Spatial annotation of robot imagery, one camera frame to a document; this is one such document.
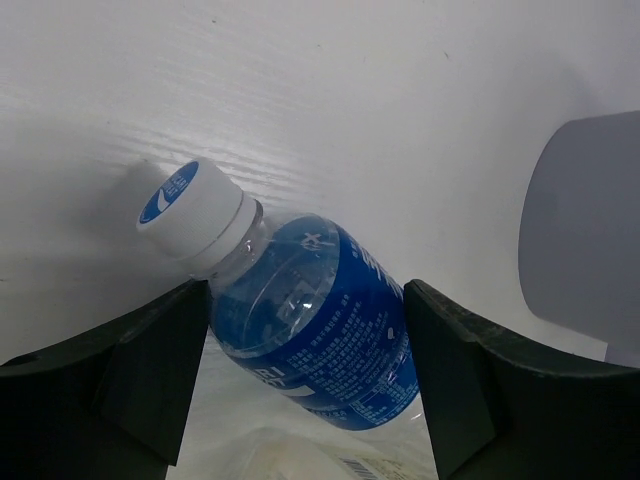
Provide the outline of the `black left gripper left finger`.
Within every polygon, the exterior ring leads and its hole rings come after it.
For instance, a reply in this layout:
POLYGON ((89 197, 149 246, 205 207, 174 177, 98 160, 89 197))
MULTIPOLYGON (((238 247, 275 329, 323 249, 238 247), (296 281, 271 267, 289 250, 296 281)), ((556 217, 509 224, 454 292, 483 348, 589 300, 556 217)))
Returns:
POLYGON ((4 479, 163 479, 176 465, 208 328, 190 281, 1 367, 4 479))

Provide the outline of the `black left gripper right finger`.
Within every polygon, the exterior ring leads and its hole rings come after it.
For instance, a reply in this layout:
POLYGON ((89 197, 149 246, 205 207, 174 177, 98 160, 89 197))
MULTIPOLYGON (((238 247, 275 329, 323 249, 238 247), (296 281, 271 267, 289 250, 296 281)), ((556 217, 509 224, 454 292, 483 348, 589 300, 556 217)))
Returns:
POLYGON ((540 344, 420 280, 404 305, 440 478, 638 477, 637 369, 540 344))

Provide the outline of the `large clear yellow label bottle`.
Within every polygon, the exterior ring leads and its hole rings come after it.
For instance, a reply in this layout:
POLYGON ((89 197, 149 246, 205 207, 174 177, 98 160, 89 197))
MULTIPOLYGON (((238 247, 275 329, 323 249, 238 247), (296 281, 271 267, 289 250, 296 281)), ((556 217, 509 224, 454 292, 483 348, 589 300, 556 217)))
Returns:
POLYGON ((437 479, 434 470, 412 465, 376 450, 354 450, 285 436, 255 450, 242 479, 418 480, 437 479))

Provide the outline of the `blue label bottle sideways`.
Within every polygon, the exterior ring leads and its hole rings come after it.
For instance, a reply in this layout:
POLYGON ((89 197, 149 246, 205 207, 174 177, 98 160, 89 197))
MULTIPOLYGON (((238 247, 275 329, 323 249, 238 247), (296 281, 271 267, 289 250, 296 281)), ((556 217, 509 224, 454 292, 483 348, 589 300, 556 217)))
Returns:
POLYGON ((211 331, 243 370, 346 431, 421 416, 403 289, 334 221, 267 214, 196 159, 158 187, 136 227, 208 284, 211 331))

